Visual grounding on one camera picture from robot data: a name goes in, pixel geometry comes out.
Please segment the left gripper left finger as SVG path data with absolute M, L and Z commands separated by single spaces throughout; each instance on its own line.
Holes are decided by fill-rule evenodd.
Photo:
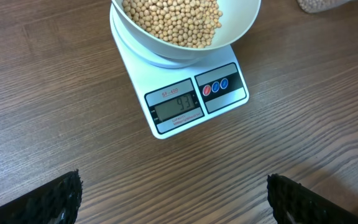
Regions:
M 74 224 L 82 201 L 83 182 L 77 170 L 0 206 L 0 224 Z

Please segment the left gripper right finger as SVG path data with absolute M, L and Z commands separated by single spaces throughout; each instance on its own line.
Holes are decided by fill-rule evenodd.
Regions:
M 277 223 L 358 223 L 357 216 L 283 175 L 268 176 L 267 191 Z

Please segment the white digital kitchen scale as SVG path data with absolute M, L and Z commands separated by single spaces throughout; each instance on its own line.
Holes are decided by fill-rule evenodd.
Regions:
M 139 44 L 118 10 L 110 26 L 153 135 L 166 139 L 248 102 L 249 91 L 230 46 L 204 58 L 174 61 Z

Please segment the white bowl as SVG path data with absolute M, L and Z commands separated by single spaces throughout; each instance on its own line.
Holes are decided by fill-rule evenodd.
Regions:
M 223 18 L 219 20 L 222 27 L 214 34 L 210 46 L 203 49 L 193 49 L 169 44 L 152 36 L 128 18 L 121 1 L 111 2 L 112 9 L 118 14 L 118 21 L 124 26 L 119 31 L 120 34 L 124 35 L 124 40 L 139 44 L 157 55 L 181 60 L 204 57 L 240 39 L 256 20 L 261 1 L 225 0 L 218 1 L 218 4 L 219 9 L 223 12 Z

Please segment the soybeans in bowl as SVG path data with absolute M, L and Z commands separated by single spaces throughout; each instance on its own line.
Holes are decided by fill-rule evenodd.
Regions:
M 223 12 L 217 0 L 123 0 L 126 15 L 150 35 L 181 47 L 212 43 Z

